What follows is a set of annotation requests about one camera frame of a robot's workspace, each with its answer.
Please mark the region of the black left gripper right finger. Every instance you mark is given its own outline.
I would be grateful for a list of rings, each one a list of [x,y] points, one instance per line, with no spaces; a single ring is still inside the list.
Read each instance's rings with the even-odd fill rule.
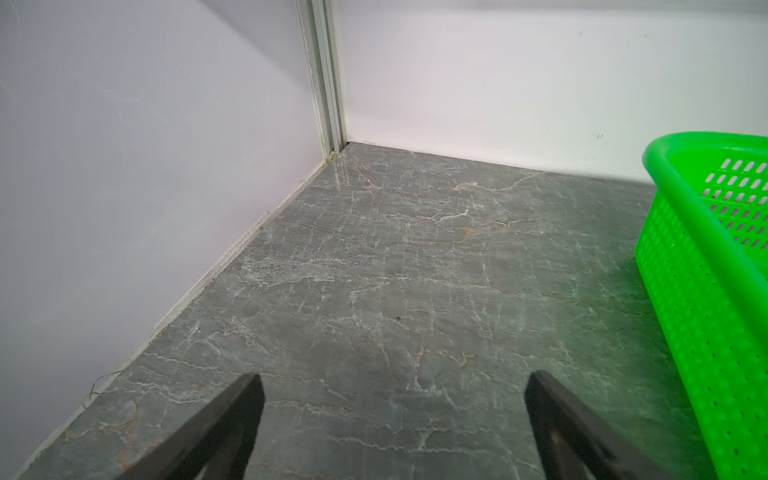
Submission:
[[[524,400],[548,479],[670,479],[554,376],[529,376]]]

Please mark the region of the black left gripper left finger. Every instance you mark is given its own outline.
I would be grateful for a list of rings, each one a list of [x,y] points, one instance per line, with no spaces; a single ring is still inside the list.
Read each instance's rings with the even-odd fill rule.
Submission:
[[[240,376],[121,479],[242,479],[265,406],[257,373]]]

